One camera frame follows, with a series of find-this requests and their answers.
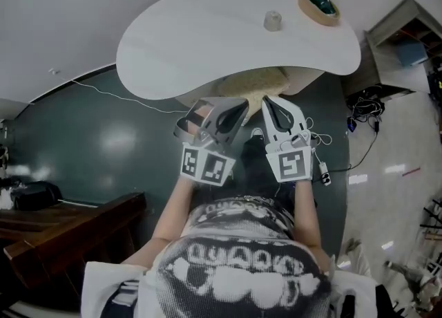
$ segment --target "forearm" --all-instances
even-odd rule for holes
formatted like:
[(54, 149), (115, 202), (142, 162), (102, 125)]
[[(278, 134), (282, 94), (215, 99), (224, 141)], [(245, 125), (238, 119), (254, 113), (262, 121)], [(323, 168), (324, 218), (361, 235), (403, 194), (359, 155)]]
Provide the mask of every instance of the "forearm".
[(189, 216), (193, 181), (180, 176), (153, 231), (152, 238), (176, 241)]
[(295, 187), (295, 239), (307, 247), (320, 247), (320, 231), (313, 189), (309, 180), (298, 181)]

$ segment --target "graphic t-shirt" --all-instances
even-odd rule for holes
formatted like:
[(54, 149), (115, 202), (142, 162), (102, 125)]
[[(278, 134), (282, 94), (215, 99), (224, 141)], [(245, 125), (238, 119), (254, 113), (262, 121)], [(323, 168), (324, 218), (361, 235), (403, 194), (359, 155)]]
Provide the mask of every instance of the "graphic t-shirt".
[(89, 263), (83, 300), (88, 275), (91, 282), (99, 265), (132, 271), (113, 281), (106, 300), (103, 290), (93, 292), (101, 302), (94, 310), (83, 302), (83, 317), (100, 316), (105, 305), (103, 318), (121, 317), (122, 310), (155, 318), (327, 317), (330, 282), (293, 240), (293, 228), (292, 215), (270, 199), (243, 196), (196, 207), (182, 237), (157, 255), (151, 270)]

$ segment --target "curved tabletop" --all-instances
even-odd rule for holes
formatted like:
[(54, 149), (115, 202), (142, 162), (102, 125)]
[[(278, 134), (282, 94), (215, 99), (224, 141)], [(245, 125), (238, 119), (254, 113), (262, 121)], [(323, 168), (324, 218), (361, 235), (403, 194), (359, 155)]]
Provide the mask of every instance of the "curved tabletop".
[[(282, 15), (278, 32), (263, 26), (270, 10)], [(161, 0), (124, 33), (117, 71), (133, 94), (161, 100), (253, 68), (300, 66), (348, 75), (360, 60), (358, 40), (344, 19), (322, 26), (298, 0)]]

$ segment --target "wooden furniture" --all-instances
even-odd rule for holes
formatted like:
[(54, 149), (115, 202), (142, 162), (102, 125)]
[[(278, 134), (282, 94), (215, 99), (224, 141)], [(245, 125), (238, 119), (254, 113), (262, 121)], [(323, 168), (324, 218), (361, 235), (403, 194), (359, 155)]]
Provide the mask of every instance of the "wooden furniture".
[[(282, 15), (277, 32), (263, 26), (271, 10)], [(318, 24), (298, 0), (161, 0), (127, 28), (117, 71), (133, 94), (161, 100), (254, 68), (348, 75), (360, 60), (358, 40), (344, 19), (333, 27)]]
[(415, 0), (403, 0), (371, 30), (361, 44), (361, 65), (342, 78), (346, 96), (371, 86), (382, 86), (382, 97), (430, 93), (425, 64), (404, 67), (395, 46), (405, 40), (420, 41), (429, 59), (442, 55), (442, 25)]
[(0, 311), (17, 300), (78, 310), (86, 262), (121, 263), (134, 253), (134, 220), (145, 208), (143, 194), (129, 194), (96, 208), (0, 210)]

